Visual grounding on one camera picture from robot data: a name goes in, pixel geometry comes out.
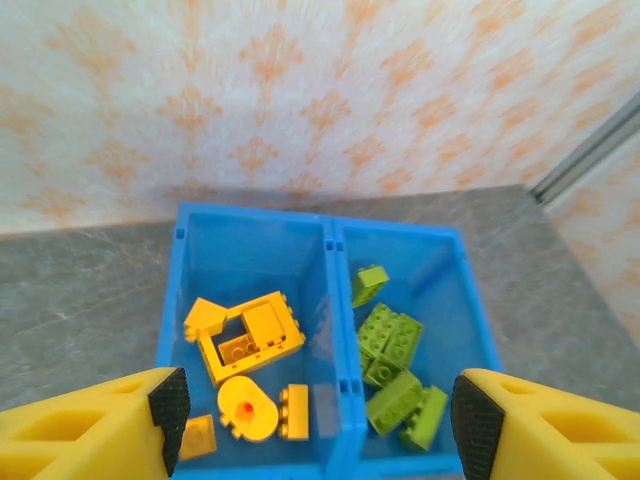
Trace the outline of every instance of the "lime green duplo block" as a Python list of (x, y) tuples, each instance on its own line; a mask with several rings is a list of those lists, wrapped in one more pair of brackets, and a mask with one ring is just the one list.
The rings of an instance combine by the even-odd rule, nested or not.
[(376, 358), (364, 376), (364, 382), (375, 387), (386, 387), (404, 369), (395, 365), (384, 354)]
[(380, 265), (358, 270), (351, 280), (351, 305), (353, 308), (369, 303), (389, 281), (389, 276)]
[(368, 354), (364, 350), (360, 349), (360, 370), (362, 375), (369, 369), (375, 357), (373, 355)]
[(398, 317), (386, 305), (376, 305), (358, 330), (360, 350), (377, 358), (397, 325)]
[(438, 432), (449, 397), (437, 387), (425, 388), (417, 411), (407, 418), (400, 441), (411, 451), (429, 450)]
[(401, 313), (382, 353), (399, 368), (408, 368), (423, 330), (420, 322)]
[(367, 402), (367, 417), (376, 432), (384, 436), (416, 409), (421, 398), (420, 380), (404, 370)]

